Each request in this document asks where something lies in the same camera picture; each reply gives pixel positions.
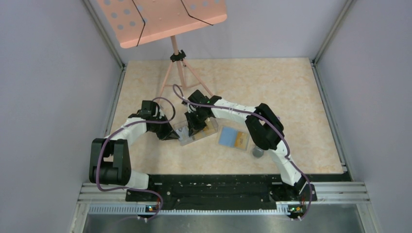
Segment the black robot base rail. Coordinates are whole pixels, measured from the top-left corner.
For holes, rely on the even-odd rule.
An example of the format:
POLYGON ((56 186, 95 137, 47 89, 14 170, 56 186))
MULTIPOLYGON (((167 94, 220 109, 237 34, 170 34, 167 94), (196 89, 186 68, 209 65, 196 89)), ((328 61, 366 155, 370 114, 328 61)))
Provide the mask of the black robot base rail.
POLYGON ((317 201, 314 185, 292 187, 277 174, 150 175, 154 194, 127 190, 128 202, 163 200, 162 210, 275 210, 281 202, 293 206, 317 201))

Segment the clear plastic card box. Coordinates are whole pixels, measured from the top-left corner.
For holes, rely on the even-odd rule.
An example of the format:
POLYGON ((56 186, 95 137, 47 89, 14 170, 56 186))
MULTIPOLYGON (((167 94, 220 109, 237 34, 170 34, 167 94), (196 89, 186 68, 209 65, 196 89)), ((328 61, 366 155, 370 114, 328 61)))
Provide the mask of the clear plastic card box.
POLYGON ((181 146, 186 146, 195 141, 201 140, 205 137, 211 136, 218 132, 218 123, 216 119, 209 118, 206 121, 206 126, 199 132, 195 133, 192 136, 189 136, 189 127, 187 121, 182 121, 174 124, 173 126, 176 133, 179 135, 179 143, 181 146))

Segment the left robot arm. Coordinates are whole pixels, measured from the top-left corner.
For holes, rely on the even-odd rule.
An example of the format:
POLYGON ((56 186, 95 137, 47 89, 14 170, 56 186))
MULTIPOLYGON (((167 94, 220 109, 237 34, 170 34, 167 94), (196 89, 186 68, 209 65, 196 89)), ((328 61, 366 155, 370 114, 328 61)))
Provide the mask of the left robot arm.
POLYGON ((92 141, 89 180, 134 188, 143 200, 153 199, 156 188, 149 183, 148 174, 132 170, 129 151, 133 143, 147 132, 155 133, 161 141, 179 139, 160 105, 153 100, 144 100, 141 109, 131 114, 115 132, 92 141))

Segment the purple glitter microphone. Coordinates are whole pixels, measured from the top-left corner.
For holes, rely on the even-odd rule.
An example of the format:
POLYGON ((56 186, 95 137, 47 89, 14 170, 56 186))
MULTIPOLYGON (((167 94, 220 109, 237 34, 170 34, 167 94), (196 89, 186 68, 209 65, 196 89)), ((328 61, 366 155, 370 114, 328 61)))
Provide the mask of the purple glitter microphone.
POLYGON ((261 158, 264 155, 264 152, 265 152, 265 150, 261 149, 260 147, 258 147, 256 145, 252 149, 252 155, 255 158, 261 158))

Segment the white grey credit card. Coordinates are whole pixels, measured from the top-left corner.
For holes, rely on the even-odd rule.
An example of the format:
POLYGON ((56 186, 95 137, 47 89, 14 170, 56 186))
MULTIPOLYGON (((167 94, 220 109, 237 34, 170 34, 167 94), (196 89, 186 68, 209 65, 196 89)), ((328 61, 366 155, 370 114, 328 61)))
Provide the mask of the white grey credit card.
POLYGON ((185 141, 189 139, 189 129, 187 126, 176 129, 176 133, 179 135, 179 141, 185 141))

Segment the pink music stand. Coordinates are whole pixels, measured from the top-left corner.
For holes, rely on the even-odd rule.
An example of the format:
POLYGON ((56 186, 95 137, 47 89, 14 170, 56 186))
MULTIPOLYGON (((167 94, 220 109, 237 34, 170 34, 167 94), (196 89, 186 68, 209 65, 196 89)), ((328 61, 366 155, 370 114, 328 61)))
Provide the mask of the pink music stand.
POLYGON ((159 93, 162 94, 173 64, 176 64, 181 87, 187 89, 183 67, 187 67, 208 94, 205 82, 186 61, 178 49, 176 36, 206 26, 213 26, 227 19, 224 0, 100 0, 102 9, 117 41, 123 49, 170 38, 173 55, 159 93))

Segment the yellow credit card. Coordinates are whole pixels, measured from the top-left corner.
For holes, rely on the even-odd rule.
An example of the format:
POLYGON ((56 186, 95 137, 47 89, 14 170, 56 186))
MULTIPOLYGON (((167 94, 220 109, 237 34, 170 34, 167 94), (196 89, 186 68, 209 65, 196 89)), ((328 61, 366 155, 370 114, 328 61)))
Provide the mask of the yellow credit card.
POLYGON ((239 150, 247 150, 249 134, 245 132, 237 132, 234 142, 234 148, 239 150))
POLYGON ((204 136, 215 134, 218 131, 218 124, 215 121, 206 121, 206 126, 202 129, 204 136))

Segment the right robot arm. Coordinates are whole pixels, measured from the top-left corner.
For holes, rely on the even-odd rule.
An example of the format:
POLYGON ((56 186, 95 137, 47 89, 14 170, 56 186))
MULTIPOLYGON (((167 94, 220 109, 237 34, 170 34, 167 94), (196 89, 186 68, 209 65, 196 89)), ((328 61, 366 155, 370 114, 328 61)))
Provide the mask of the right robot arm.
POLYGON ((304 195, 307 179, 297 168, 291 151, 284 138, 284 126, 270 109, 261 103, 257 107, 229 102, 222 97, 203 95, 199 90, 188 99, 183 99, 188 110, 185 113, 189 124, 189 135, 194 135, 206 126, 206 120, 227 119, 246 126, 254 144, 267 153, 280 171, 285 194, 291 200, 304 195))

